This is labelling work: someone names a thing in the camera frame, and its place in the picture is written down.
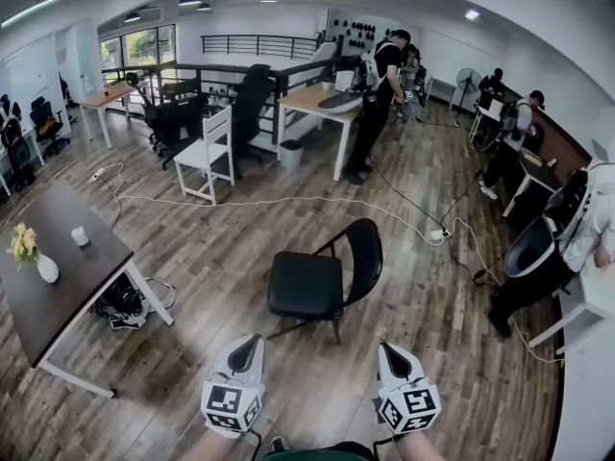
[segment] vase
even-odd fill
[[[48,283],[53,283],[60,276],[58,265],[48,256],[38,251],[37,253],[37,269],[43,280]]]

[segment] trash bin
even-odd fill
[[[282,165],[288,171],[296,171],[301,165],[301,155],[304,152],[304,146],[297,140],[286,140],[280,144],[282,149],[280,153]]]

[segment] table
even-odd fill
[[[506,210],[504,210],[504,214],[502,215],[503,217],[507,217],[510,214],[516,204],[515,198],[517,198],[521,193],[526,191],[529,188],[529,184],[531,182],[536,182],[540,184],[542,187],[548,189],[552,193],[555,193],[555,191],[557,191],[561,187],[557,176],[545,165],[544,162],[542,165],[538,166],[534,164],[531,160],[527,160],[525,155],[525,153],[522,153],[519,156],[519,163],[521,164],[521,167],[523,167],[525,176],[523,177],[521,184],[519,184],[519,187],[517,188],[517,191],[515,192],[514,196],[510,200],[510,203],[506,207]]]
[[[427,102],[430,99],[431,90],[433,89],[433,83],[434,82],[438,82],[439,84],[442,84],[442,85],[446,86],[447,88],[449,88],[451,90],[451,100],[449,101],[449,109],[452,108],[453,107],[453,99],[455,98],[455,91],[457,90],[457,86],[453,85],[453,84],[449,84],[446,81],[442,81],[440,79],[436,79],[433,76],[430,77],[430,80],[428,81],[428,84],[427,84],[427,97],[425,98],[425,106],[427,106]]]
[[[604,269],[597,268],[594,264],[594,257],[590,256],[577,279],[580,282],[581,292],[579,293],[582,296],[582,301],[562,316],[557,323],[531,340],[529,342],[530,348],[534,348],[536,345],[544,342],[560,329],[571,324],[582,314],[592,314],[596,318],[594,323],[556,351],[557,354],[569,352],[576,349],[591,334],[595,333],[600,326],[603,326],[615,316],[615,297],[613,296],[613,288],[615,288],[614,266],[609,265]]]
[[[118,82],[117,84],[110,85],[103,92],[99,92],[91,97],[88,97],[85,101],[83,101],[79,108],[81,109],[81,114],[84,118],[84,125],[86,125],[86,133],[87,138],[92,139],[92,132],[87,122],[86,109],[95,109],[98,112],[98,118],[100,119],[100,124],[103,129],[103,136],[105,137],[105,142],[107,143],[107,148],[111,148],[111,141],[109,139],[109,131],[107,130],[107,124],[105,123],[105,109],[107,106],[113,101],[117,101],[123,97],[126,97],[131,92],[135,90],[134,87],[130,87],[126,81]],[[126,119],[128,121],[131,120],[131,113],[128,109],[128,101],[124,101],[126,106]]]
[[[40,160],[40,165],[45,165],[45,161],[43,160],[42,154],[40,153],[40,149],[38,148],[37,131],[32,127],[26,127],[21,132],[21,134],[26,139],[26,141],[28,140],[28,138],[30,138],[30,143],[32,143],[32,148],[37,153],[38,160]],[[2,160],[8,154],[9,153],[7,152],[7,149],[4,148],[4,146],[0,147],[0,160]],[[4,179],[4,176],[2,176],[2,169],[0,169],[0,182],[2,183],[2,187],[4,188],[4,190],[7,192],[7,195],[11,196],[11,191],[7,186],[7,182]]]
[[[21,269],[10,247],[12,228],[24,222],[37,233],[37,245],[60,269],[54,283],[45,282],[36,265]],[[71,236],[83,227],[89,243],[80,248]],[[135,266],[134,254],[90,210],[66,181],[55,182],[29,204],[0,234],[0,275],[15,331],[33,368],[41,369],[106,398],[114,392],[55,364],[50,355],[102,293],[124,272],[166,324],[173,318],[164,309]]]
[[[494,104],[494,102],[496,102],[497,104],[499,104],[500,106],[498,108],[495,109],[485,109],[482,108],[481,106],[477,107],[477,115],[474,117],[474,123],[472,124],[472,128],[470,129],[470,140],[473,140],[475,135],[477,134],[477,131],[479,130],[479,126],[480,126],[480,121],[482,121],[482,118],[484,116],[486,116],[487,118],[493,119],[497,122],[500,121],[500,112],[502,110],[502,103],[499,103],[497,101],[495,101],[495,99],[491,102],[491,104]]]
[[[296,92],[291,92],[287,96],[280,99],[280,119],[278,122],[278,160],[280,160],[280,144],[284,142],[286,136],[286,110],[296,110],[306,112],[307,114],[315,114],[321,118],[330,119],[343,125],[342,135],[339,140],[339,148],[337,149],[337,159],[335,160],[335,170],[333,171],[333,179],[339,181],[344,164],[344,156],[346,155],[346,147],[348,145],[348,137],[350,135],[350,126],[361,113],[361,108],[356,108],[341,114],[329,114],[322,112],[318,105],[339,94],[334,88],[325,90],[321,84],[312,85]]]

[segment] black shoe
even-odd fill
[[[271,440],[271,444],[269,444],[270,454],[274,452],[284,452],[285,450],[290,450],[290,444],[285,437],[279,435]]]
[[[342,176],[350,184],[361,186],[363,184],[363,178],[358,173],[343,173]]]
[[[496,330],[496,332],[498,333],[498,335],[500,335],[501,338],[510,338],[510,335],[512,334],[510,326],[506,321],[502,321],[496,316],[495,309],[491,309],[487,313],[487,318],[489,319],[489,323],[491,323],[491,326]]]
[[[371,165],[366,164],[364,162],[363,162],[362,165],[360,165],[357,168],[357,171],[360,172],[360,173],[371,173],[373,170],[374,170],[374,168]]]

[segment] sneaker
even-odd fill
[[[361,172],[361,173],[371,173],[374,170],[374,168],[371,165],[363,162],[363,164],[360,165],[357,170],[358,172]]]
[[[496,192],[493,190],[493,188],[490,188],[489,186],[481,186],[480,191],[482,191],[483,194],[491,198],[491,200],[498,199],[498,195],[496,195]]]
[[[510,338],[510,335],[512,334],[510,326],[506,321],[502,321],[496,316],[495,309],[491,309],[487,313],[487,319],[489,320],[489,323],[491,323],[493,329],[496,330],[496,332],[501,338]]]
[[[344,173],[342,176],[350,184],[355,184],[356,186],[363,184],[363,178],[358,173]]]
[[[279,435],[271,440],[271,444],[269,444],[270,454],[274,452],[284,452],[285,450],[290,450],[290,444],[285,437]]]

